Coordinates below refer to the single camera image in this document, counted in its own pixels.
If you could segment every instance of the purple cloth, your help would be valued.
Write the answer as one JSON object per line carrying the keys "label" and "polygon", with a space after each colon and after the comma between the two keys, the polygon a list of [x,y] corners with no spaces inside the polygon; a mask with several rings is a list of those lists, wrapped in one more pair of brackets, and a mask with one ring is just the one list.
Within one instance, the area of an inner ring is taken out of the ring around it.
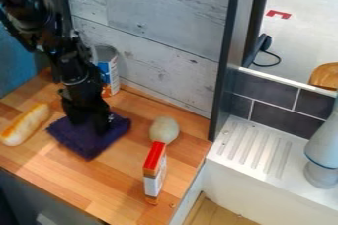
{"label": "purple cloth", "polygon": [[96,134],[91,122],[73,125],[68,117],[52,123],[47,131],[57,141],[68,147],[86,160],[91,160],[101,154],[109,145],[124,135],[130,129],[130,119],[123,118],[112,112],[114,117],[110,129],[102,136]]}

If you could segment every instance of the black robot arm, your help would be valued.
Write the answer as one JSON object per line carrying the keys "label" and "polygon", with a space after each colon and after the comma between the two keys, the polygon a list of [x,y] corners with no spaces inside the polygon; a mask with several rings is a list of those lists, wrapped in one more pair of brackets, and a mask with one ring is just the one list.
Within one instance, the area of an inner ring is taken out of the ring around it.
{"label": "black robot arm", "polygon": [[64,89],[63,109],[74,124],[87,120],[99,134],[109,126],[109,106],[101,97],[99,69],[90,62],[90,50],[77,33],[63,29],[62,16],[51,0],[0,0],[0,20],[27,51],[42,48]]}

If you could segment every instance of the cable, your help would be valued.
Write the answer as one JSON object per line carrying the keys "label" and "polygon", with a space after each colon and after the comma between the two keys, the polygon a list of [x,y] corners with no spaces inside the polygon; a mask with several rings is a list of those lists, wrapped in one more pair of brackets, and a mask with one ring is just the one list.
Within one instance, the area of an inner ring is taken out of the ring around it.
{"label": "cable", "polygon": [[268,52],[268,51],[263,51],[269,55],[272,55],[272,56],[275,56],[275,58],[277,59],[277,62],[276,63],[273,63],[273,64],[258,64],[258,63],[255,63],[255,62],[252,62],[254,65],[258,66],[258,67],[272,67],[272,66],[276,66],[278,64],[280,64],[282,62],[282,58],[274,53],[271,53],[271,52]]}

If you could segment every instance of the ball of dough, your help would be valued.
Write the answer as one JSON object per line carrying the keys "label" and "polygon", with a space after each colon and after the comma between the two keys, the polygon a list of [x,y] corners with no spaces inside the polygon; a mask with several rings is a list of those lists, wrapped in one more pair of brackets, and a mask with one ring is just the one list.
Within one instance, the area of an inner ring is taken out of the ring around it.
{"label": "ball of dough", "polygon": [[180,127],[175,119],[171,117],[158,117],[149,129],[150,139],[166,144],[171,143],[180,133]]}

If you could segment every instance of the bread roll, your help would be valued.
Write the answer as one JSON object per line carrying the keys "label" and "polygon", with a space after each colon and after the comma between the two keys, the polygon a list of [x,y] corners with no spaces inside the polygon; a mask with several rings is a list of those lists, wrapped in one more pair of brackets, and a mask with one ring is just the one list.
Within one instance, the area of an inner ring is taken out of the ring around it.
{"label": "bread roll", "polygon": [[37,104],[15,119],[0,135],[7,146],[17,146],[29,138],[50,117],[48,104]]}
{"label": "bread roll", "polygon": [[171,117],[158,117],[149,129],[149,136],[152,141],[171,143],[180,133],[180,127],[175,119]]}

